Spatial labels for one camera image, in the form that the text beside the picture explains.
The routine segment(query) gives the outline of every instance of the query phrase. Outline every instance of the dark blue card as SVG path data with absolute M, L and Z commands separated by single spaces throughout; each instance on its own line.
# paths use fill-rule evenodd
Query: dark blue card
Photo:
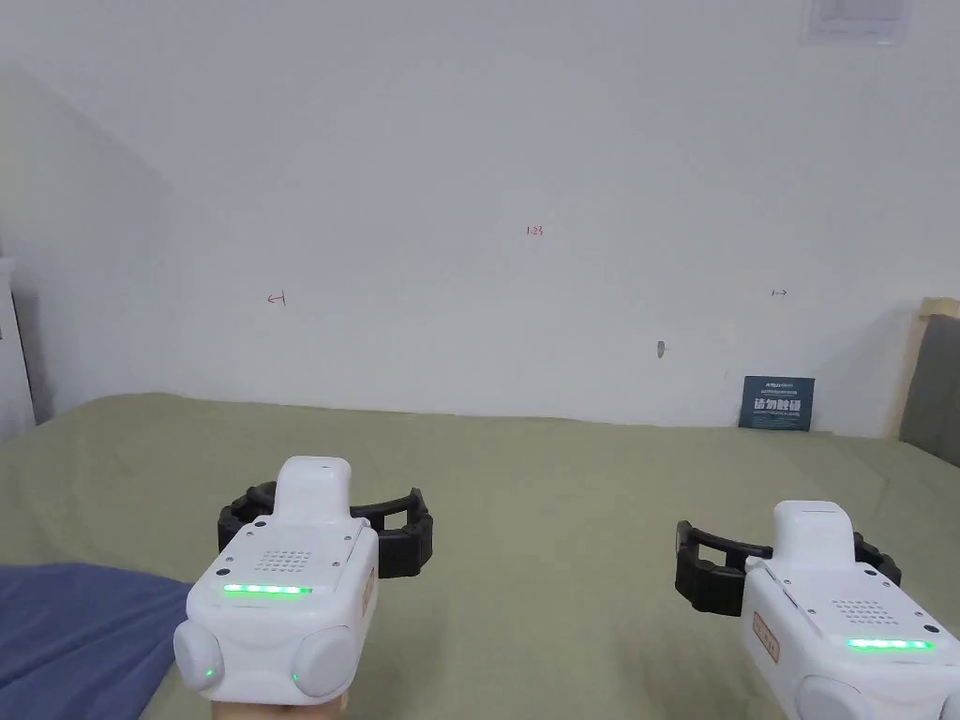
M 805 432 L 810 429 L 812 411 L 812 377 L 747 375 L 743 378 L 740 427 Z

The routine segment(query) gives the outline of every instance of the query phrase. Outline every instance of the green led indicator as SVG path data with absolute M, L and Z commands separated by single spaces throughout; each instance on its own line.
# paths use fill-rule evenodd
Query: green led indicator
M 292 585 L 224 585 L 224 590 L 270 595 L 303 595 L 313 592 L 312 588 L 298 588 Z
M 856 637 L 847 645 L 857 650 L 932 650 L 935 646 L 925 640 L 872 640 Z

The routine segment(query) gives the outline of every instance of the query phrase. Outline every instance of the green bed sheet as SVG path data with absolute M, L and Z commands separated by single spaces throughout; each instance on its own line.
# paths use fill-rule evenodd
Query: green bed sheet
M 110 397 L 0 444 L 0 562 L 192 582 L 220 508 L 291 455 L 348 459 L 354 503 L 420 487 L 436 520 L 422 575 L 381 586 L 350 718 L 781 718 L 736 621 L 673 579 L 679 519 L 771 542 L 783 499 L 840 503 L 960 631 L 960 468 L 828 434 Z M 172 669 L 145 717 L 209 707 Z

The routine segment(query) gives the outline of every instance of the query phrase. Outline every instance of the small label sticker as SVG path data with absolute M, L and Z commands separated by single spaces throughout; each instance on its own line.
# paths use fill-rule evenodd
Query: small label sticker
M 362 615 L 367 614 L 367 606 L 370 604 L 370 599 L 373 596 L 373 586 L 376 585 L 376 568 L 372 567 L 370 570 L 370 577 L 367 579 L 367 586 L 363 591 L 363 613 Z
M 770 653 L 770 657 L 774 659 L 774 662 L 780 664 L 780 643 L 774 634 L 770 632 L 767 624 L 763 622 L 763 618 L 756 612 L 754 612 L 754 635 L 760 638 L 760 642 L 763 643 L 763 647 Z

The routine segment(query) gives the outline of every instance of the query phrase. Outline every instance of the blue pillow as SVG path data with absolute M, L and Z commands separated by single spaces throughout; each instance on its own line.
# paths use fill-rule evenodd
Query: blue pillow
M 4 716 L 135 720 L 174 660 L 189 590 L 114 567 L 0 565 Z

